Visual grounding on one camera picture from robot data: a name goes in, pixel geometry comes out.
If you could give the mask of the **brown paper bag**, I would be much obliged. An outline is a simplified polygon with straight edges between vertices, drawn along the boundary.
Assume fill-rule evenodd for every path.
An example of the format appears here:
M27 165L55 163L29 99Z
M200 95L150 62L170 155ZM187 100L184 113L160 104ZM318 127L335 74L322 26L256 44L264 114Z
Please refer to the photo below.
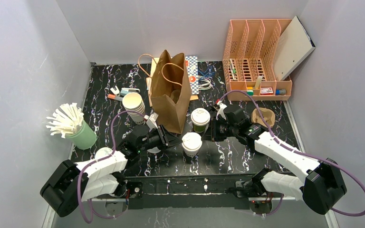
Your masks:
M151 78L150 101L158 123L172 133L182 134L192 95L184 53L172 57L164 50L153 74L140 69Z

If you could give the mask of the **cardboard cup carrier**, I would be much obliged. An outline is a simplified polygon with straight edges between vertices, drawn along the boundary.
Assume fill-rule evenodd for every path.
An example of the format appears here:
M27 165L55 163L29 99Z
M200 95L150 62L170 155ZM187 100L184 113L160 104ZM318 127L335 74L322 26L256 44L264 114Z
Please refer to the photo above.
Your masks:
M260 109L261 114L262 114L264 120L266 121L266 123L270 127L273 127L274 124L275 124L275 113L272 110L267 109L267 108L259 108L259 109ZM251 113L251 121L253 123L259 123L259 124L261 124L261 125L263 125L265 127L267 126L263 122L263 120L262 120L262 118L261 118L261 116L260 116L260 114L259 114L259 112L258 112L257 109L254 109L253 112Z

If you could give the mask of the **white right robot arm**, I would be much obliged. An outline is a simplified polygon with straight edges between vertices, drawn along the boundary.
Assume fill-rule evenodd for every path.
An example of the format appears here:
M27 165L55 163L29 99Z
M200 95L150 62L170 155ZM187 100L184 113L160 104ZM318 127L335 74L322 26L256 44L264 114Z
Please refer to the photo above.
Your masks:
M296 148L271 136L267 127L253 123L237 105L219 103L205 108L210 121L202 136L204 141L222 142L236 138L251 150L271 157L292 174L264 168L251 180L239 182L238 197L276 192L302 200L314 212L324 215L346 194L347 189L336 162L322 161L296 154Z

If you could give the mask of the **green paper coffee cup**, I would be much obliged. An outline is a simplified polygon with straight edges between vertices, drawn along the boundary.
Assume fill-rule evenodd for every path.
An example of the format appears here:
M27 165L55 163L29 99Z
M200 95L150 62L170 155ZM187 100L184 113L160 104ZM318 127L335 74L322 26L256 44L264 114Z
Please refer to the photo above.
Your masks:
M197 108L191 113L192 128L196 133L202 133L206 130L210 122L211 115L204 108Z

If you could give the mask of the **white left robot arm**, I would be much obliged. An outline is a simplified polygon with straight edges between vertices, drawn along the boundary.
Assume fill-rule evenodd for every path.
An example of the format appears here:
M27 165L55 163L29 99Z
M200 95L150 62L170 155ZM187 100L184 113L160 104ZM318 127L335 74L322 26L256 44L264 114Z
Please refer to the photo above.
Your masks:
M156 113L144 117L144 124L132 131L114 148L102 148L96 157L83 162L65 160L57 167L40 190L41 197L60 217L65 217L84 201L102 195L129 200L138 194L137 185L130 185L122 172L132 166L141 153L158 153L182 141L157 124Z

